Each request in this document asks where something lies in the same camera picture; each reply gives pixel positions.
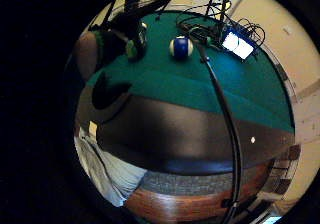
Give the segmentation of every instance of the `wooden floor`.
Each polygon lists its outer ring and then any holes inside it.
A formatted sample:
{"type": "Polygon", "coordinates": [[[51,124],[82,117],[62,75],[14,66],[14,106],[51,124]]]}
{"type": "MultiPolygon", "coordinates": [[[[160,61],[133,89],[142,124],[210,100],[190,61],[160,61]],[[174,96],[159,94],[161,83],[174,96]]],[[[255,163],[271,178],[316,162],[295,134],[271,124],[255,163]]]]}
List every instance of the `wooden floor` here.
{"type": "MultiPolygon", "coordinates": [[[[256,166],[256,175],[242,185],[241,201],[259,192],[268,176],[268,164],[256,166]]],[[[172,196],[138,188],[126,201],[126,207],[137,216],[153,223],[176,223],[222,216],[221,202],[231,190],[204,196],[172,196]]]]}

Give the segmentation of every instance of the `cable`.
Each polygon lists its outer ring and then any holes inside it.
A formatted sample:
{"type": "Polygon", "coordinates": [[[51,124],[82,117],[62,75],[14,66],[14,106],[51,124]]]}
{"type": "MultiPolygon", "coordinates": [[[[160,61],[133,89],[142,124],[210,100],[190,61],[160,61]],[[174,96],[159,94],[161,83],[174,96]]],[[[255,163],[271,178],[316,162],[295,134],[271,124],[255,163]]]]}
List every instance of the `cable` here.
{"type": "Polygon", "coordinates": [[[227,211],[225,212],[225,215],[222,221],[222,224],[227,224],[233,218],[240,201],[239,199],[240,199],[240,190],[241,190],[241,179],[242,179],[242,173],[243,173],[243,160],[242,160],[243,158],[242,158],[240,137],[239,137],[236,125],[234,123],[228,102],[223,94],[223,90],[219,84],[219,81],[212,69],[210,59],[205,53],[204,47],[200,45],[197,40],[194,40],[192,38],[192,35],[190,35],[190,39],[197,47],[201,60],[202,62],[205,63],[209,71],[211,82],[216,91],[216,95],[224,116],[224,120],[226,122],[227,130],[228,130],[231,145],[232,145],[232,159],[233,159],[232,195],[231,195],[230,202],[228,203],[227,211]]]}

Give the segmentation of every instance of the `green felt table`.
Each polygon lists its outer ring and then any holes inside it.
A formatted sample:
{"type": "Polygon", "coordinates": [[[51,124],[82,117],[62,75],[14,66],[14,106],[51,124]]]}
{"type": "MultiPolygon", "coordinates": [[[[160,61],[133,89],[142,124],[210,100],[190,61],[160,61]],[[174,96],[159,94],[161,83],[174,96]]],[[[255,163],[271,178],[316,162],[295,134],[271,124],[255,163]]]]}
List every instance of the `green felt table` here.
{"type": "MultiPolygon", "coordinates": [[[[132,83],[129,92],[156,100],[212,113],[221,113],[209,73],[195,49],[185,61],[175,60],[169,53],[170,41],[180,35],[176,28],[176,12],[165,12],[159,21],[155,14],[143,18],[148,25],[146,55],[138,62],[120,56],[106,65],[88,82],[93,86],[105,72],[108,85],[132,83]]],[[[209,25],[203,18],[191,22],[209,25]]],[[[268,56],[258,50],[245,61],[231,53],[207,48],[214,71],[221,83],[235,118],[271,128],[294,132],[290,103],[283,84],[268,56]]]]}
{"type": "MultiPolygon", "coordinates": [[[[180,35],[177,14],[143,18],[145,56],[136,62],[119,56],[97,71],[81,94],[77,120],[85,130],[96,123],[99,146],[137,166],[184,175],[230,172],[230,139],[206,66],[196,49],[185,61],[170,55],[170,41],[180,35]],[[94,93],[100,92],[94,90],[114,91],[121,83],[130,84],[124,95],[97,109],[94,93]]],[[[202,18],[191,21],[214,25],[202,18]]],[[[256,57],[242,61],[230,52],[206,51],[239,131],[244,167],[280,155],[294,143],[294,123],[285,87],[267,54],[257,50],[256,57]]],[[[98,95],[108,98],[108,93],[98,95]]]]}

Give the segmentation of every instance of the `white cloth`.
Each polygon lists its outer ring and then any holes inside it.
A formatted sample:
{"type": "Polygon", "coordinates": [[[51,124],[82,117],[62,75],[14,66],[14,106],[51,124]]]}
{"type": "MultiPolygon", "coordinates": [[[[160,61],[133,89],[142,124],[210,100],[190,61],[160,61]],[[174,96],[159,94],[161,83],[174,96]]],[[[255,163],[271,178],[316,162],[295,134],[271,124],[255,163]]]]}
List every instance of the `white cloth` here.
{"type": "Polygon", "coordinates": [[[102,151],[82,128],[74,141],[80,163],[101,195],[114,206],[123,206],[147,170],[102,151]]]}

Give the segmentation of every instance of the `blue striped ball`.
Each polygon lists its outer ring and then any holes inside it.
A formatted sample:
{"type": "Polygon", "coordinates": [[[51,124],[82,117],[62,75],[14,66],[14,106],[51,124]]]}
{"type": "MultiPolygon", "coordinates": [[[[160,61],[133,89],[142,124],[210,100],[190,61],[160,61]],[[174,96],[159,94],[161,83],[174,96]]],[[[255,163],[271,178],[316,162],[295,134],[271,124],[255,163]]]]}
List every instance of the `blue striped ball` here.
{"type": "Polygon", "coordinates": [[[189,38],[185,36],[178,36],[175,39],[171,40],[169,46],[170,54],[178,59],[186,59],[192,54],[193,44],[189,38]]]}

